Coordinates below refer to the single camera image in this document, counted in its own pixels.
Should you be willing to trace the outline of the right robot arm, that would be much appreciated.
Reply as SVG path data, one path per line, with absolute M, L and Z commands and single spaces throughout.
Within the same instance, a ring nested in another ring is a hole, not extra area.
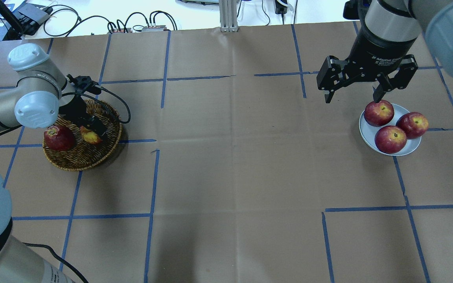
M 349 0 L 343 17 L 361 23 L 345 60 L 329 55 L 317 75 L 330 103 L 335 92 L 358 82 L 378 82 L 373 101 L 404 89 L 418 69 L 409 50 L 419 35 L 453 77 L 453 0 Z

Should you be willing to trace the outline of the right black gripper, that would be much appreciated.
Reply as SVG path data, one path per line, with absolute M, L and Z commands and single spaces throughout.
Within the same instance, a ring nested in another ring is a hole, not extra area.
M 418 66 L 408 51 L 415 39 L 404 42 L 384 40 L 368 28 L 360 28 L 349 56 L 341 61 L 329 55 L 317 75 L 317 86 L 325 90 L 325 103 L 331 103 L 335 92 L 355 82 L 379 81 L 373 102 L 379 103 L 392 88 L 406 88 Z

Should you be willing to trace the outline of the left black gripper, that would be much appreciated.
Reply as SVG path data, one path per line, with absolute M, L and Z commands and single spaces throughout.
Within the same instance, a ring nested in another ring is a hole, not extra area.
M 90 76 L 73 77 L 71 74 L 66 75 L 68 86 L 72 86 L 72 91 L 63 94 L 63 98 L 70 98 L 63 106 L 59 106 L 59 115 L 72 123 L 78 123 L 79 132 L 88 134 L 94 132 L 98 136 L 105 136 L 107 133 L 106 126 L 102 120 L 96 116 L 87 113 L 87 105 L 82 95 L 86 92 L 92 94 L 98 93 L 97 82 L 93 81 Z

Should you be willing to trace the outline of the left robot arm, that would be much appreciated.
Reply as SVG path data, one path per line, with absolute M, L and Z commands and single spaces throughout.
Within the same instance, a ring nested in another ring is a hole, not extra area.
M 86 111 L 84 92 L 99 93 L 89 77 L 65 76 L 34 43 L 10 51 L 9 65 L 18 73 L 15 88 L 0 93 L 0 135 L 17 129 L 47 128 L 59 115 L 100 138 L 106 127 Z M 12 235 L 11 195 L 0 175 L 0 283 L 71 283 L 72 279 Z

